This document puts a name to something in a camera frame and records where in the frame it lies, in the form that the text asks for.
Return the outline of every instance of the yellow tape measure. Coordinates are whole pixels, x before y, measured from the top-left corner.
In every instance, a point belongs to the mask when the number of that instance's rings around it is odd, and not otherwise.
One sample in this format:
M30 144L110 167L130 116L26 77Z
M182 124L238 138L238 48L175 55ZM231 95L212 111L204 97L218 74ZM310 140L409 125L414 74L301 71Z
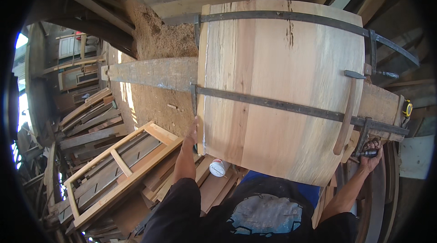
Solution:
M410 100L405 100L404 105L402 106L402 113L405 117L409 117L412 112L412 103Z

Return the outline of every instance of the lumber stack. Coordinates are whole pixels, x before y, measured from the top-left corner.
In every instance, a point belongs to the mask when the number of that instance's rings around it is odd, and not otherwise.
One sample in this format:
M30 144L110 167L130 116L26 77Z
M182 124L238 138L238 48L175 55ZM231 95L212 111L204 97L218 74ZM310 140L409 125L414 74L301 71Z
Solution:
M109 88L85 99L59 123L59 144L63 155L74 164L71 171L80 169L127 134Z
M71 139L61 147L68 147ZM67 235L83 231L100 242L136 238L173 184L182 140L151 121L75 169L63 182L68 198L56 204ZM193 153L204 212L219 205L237 180L233 169L225 177L210 175L213 159Z

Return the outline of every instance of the wood grain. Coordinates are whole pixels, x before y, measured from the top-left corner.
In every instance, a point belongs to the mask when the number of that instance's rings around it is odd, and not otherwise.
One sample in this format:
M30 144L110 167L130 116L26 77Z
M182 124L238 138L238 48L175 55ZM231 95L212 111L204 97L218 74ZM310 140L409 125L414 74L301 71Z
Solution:
M205 6L202 13L240 10L309 13L362 27L357 15L298 1L227 3ZM201 87L344 113L350 78L343 71L363 73L364 40L313 23L214 21L201 25L198 63ZM362 85L359 80L353 115L358 112ZM326 186L340 162L341 156L332 153L341 127L337 121L204 96L198 97L198 115L199 152L250 170Z

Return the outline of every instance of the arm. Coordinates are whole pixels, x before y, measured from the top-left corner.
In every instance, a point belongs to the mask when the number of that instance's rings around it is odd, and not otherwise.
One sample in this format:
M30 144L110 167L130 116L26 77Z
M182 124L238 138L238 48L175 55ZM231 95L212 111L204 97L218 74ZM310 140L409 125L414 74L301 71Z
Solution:
M194 165L193 160L193 145L197 143L198 120L199 118L196 116L183 139L182 147L174 166L173 184L185 177L192 178L193 180L196 179L196 166Z
M366 143L366 145L363 147L363 150L367 149L379 149L378 155L371 159L363 156L361 157L360 167L358 168L357 172L325 207L324 211L322 212L322 216L320 217L320 223L331 216L343 212L349 212L351 210L365 179L370 172L375 169L382 157L383 149L381 146L381 141L373 140Z

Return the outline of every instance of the plastic container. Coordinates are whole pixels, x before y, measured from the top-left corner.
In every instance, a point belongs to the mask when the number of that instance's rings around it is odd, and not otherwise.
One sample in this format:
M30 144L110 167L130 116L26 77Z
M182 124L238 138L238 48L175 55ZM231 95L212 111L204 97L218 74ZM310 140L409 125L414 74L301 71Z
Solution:
M209 171L214 176L224 176L226 171L228 170L230 163L221 159L214 159L212 163L209 165Z

